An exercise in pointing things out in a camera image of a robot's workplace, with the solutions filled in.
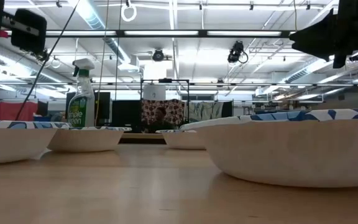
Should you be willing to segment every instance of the person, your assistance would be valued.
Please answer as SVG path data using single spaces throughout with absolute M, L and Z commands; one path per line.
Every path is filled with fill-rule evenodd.
M 163 107 L 159 107 L 155 110 L 155 121 L 150 124 L 146 133 L 155 133 L 159 130 L 171 130 L 173 129 L 173 125 L 168 121 L 165 121 L 165 116 L 167 115 L 167 111 Z

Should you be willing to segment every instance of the bottle label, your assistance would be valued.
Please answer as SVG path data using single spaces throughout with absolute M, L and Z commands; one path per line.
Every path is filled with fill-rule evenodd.
M 78 97 L 70 102 L 68 106 L 68 122 L 75 128 L 85 127 L 86 119 L 86 97 Z

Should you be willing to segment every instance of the cable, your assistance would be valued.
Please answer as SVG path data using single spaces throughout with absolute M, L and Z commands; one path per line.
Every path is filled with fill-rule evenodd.
M 245 64 L 245 63 L 247 63 L 247 62 L 248 62 L 248 59 L 249 59 L 249 57 L 248 57 L 248 54 L 247 54 L 247 53 L 243 52 L 243 53 L 242 53 L 242 56 L 243 56 L 243 55 L 247 56 L 247 60 L 245 60 L 245 62 L 241 62 L 241 61 L 240 61 L 240 59 L 239 59 L 239 62 L 240 62 L 241 64 Z
M 56 45 L 59 43 L 59 40 L 62 38 L 63 33 L 65 32 L 68 23 L 71 21 L 71 18 L 73 17 L 74 12 L 76 11 L 77 6 L 78 6 L 78 3 L 80 3 L 80 1 L 81 1 L 81 0 L 78 0 L 77 4 L 75 5 L 75 7 L 74 7 L 73 11 L 71 12 L 71 14 L 70 14 L 70 16 L 69 16 L 69 18 L 68 18 L 68 20 L 67 20 L 67 22 L 66 22 L 66 24 L 65 24 L 65 26 L 64 26 L 64 28 L 63 28 L 63 30 L 62 30 L 62 32 L 60 33 L 58 39 L 56 40 L 55 44 L 53 45 L 52 49 L 50 50 L 50 52 L 49 52 L 47 58 L 50 58 L 50 56 L 51 56 L 53 50 L 55 50 Z M 30 89 L 29 93 L 27 94 L 27 96 L 25 97 L 25 99 L 24 99 L 24 101 L 23 101 L 23 103 L 22 103 L 22 106 L 20 107 L 20 110 L 19 110 L 19 112 L 18 112 L 17 115 L 16 115 L 16 119 L 15 119 L 16 121 L 19 119 L 20 114 L 21 114 L 22 111 L 23 111 L 23 108 L 24 108 L 25 103 L 29 100 L 30 95 L 31 95 L 32 91 L 34 90 L 34 87 L 36 86 L 37 81 L 38 81 L 38 79 L 40 78 L 42 69 L 44 69 L 46 63 L 47 63 L 47 60 L 44 61 L 44 63 L 42 64 L 40 70 L 38 71 L 38 74 L 37 74 L 37 76 L 35 77 L 35 80 L 34 80 L 32 86 L 31 86 L 31 89 Z
M 104 38 L 107 36 L 107 25 L 109 22 L 109 7 L 106 7 L 106 22 L 104 27 Z M 94 126 L 98 125 L 98 115 L 99 115 L 99 106 L 100 106 L 100 90 L 102 88 L 102 76 L 103 76 L 103 66 L 104 66 L 104 53 L 106 53 L 106 41 L 103 41 L 103 55 L 102 55 L 102 62 L 101 62 L 101 69 L 100 69 L 100 80 L 99 80 L 99 91 L 98 91 L 98 105 L 96 106 L 96 117 L 94 119 Z
M 298 13 L 296 12 L 296 0 L 293 0 L 293 8 L 295 11 L 295 31 L 298 32 Z
M 121 19 L 118 22 L 118 30 L 121 30 Z M 117 38 L 117 48 L 119 49 L 119 41 L 120 38 Z M 118 51 L 117 51 L 117 58 L 116 58 L 116 63 L 118 63 Z M 114 101 L 117 101 L 117 82 L 118 82 L 118 66 L 116 66 L 116 87 L 114 90 Z

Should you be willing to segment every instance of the wooden table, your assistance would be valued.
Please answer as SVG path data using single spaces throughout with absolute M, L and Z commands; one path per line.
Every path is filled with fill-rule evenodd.
M 0 224 L 358 224 L 358 189 L 255 184 L 206 151 L 120 145 L 0 165 Z

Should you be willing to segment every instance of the black equipment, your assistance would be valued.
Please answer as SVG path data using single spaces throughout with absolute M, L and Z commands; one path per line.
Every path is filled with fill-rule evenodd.
M 358 50 L 358 0 L 339 0 L 338 14 L 332 9 L 322 21 L 295 32 L 290 40 L 295 41 L 293 49 L 327 62 L 335 55 L 333 67 L 345 66 L 346 57 Z
M 247 57 L 247 60 L 245 62 L 241 62 L 240 58 L 245 55 Z M 227 61 L 231 64 L 233 63 L 247 63 L 248 62 L 248 55 L 244 52 L 244 45 L 242 44 L 242 41 L 237 40 L 236 43 L 234 43 L 233 48 L 230 49 L 230 54 L 227 57 Z
M 26 9 L 18 9 L 15 15 L 4 12 L 4 0 L 0 0 L 0 37 L 9 37 L 3 30 L 5 27 L 12 31 L 13 46 L 32 54 L 38 60 L 47 60 L 45 56 L 45 35 L 47 21 L 44 17 Z
M 164 53 L 162 53 L 161 49 L 155 50 L 153 54 L 153 61 L 154 62 L 162 62 L 164 60 Z
M 223 81 L 223 79 L 218 78 L 218 82 L 217 82 L 217 83 L 224 83 L 224 81 Z

